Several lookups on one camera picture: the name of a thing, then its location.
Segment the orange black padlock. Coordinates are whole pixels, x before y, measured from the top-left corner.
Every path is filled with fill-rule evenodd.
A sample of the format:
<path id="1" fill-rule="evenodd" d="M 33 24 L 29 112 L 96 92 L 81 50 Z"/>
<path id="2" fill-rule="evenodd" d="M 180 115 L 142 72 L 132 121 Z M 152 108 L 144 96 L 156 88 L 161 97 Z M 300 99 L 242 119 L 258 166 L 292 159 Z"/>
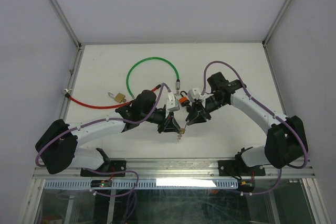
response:
<path id="1" fill-rule="evenodd" d="M 179 103 L 182 107 L 186 107 L 190 104 L 190 101 L 187 96 L 186 91 L 180 91 L 181 98 L 179 99 Z"/>

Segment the brass long-shackle padlock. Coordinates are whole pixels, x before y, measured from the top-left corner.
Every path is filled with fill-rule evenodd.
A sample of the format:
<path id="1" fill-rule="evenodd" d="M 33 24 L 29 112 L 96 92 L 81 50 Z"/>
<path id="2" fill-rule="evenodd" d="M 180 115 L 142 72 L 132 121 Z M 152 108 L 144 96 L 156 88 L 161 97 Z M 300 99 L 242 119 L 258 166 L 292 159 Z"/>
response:
<path id="1" fill-rule="evenodd" d="M 185 134 L 185 130 L 186 130 L 187 124 L 188 124 L 188 122 L 186 122 L 186 124 L 180 129 L 180 134 L 181 135 Z"/>

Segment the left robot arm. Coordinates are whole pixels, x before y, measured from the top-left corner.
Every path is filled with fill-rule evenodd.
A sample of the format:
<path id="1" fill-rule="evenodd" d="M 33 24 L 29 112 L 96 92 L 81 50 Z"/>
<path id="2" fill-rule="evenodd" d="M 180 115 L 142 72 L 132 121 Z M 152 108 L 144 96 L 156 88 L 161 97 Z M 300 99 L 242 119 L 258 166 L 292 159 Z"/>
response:
<path id="1" fill-rule="evenodd" d="M 103 118 L 71 124 L 63 119 L 55 120 L 35 145 L 36 165 L 46 168 L 50 174 L 58 174 L 67 168 L 87 168 L 99 176 L 106 175 L 111 159 L 103 149 L 86 149 L 83 145 L 132 130 L 143 122 L 156 124 L 159 133 L 181 132 L 174 118 L 174 112 L 179 109 L 175 95 L 168 92 L 164 107 L 158 108 L 160 97 L 151 90 L 144 90 L 130 104 Z"/>

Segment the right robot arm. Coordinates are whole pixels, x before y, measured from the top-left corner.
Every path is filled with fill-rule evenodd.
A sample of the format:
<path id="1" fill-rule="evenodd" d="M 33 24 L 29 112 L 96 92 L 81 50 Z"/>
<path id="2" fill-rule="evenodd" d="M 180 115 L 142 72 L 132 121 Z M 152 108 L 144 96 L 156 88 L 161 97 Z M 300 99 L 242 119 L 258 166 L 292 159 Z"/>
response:
<path id="1" fill-rule="evenodd" d="M 308 144 L 304 125 L 299 117 L 288 117 L 270 110 L 257 101 L 240 80 L 228 81 L 221 72 L 211 75 L 207 82 L 211 87 L 208 98 L 198 88 L 187 93 L 191 102 L 187 109 L 187 125 L 205 123 L 211 119 L 212 112 L 231 105 L 252 119 L 266 134 L 263 146 L 242 148 L 235 155 L 235 172 L 247 175 L 255 166 L 261 165 L 272 165 L 281 169 L 291 166 L 300 157 L 307 163 Z"/>

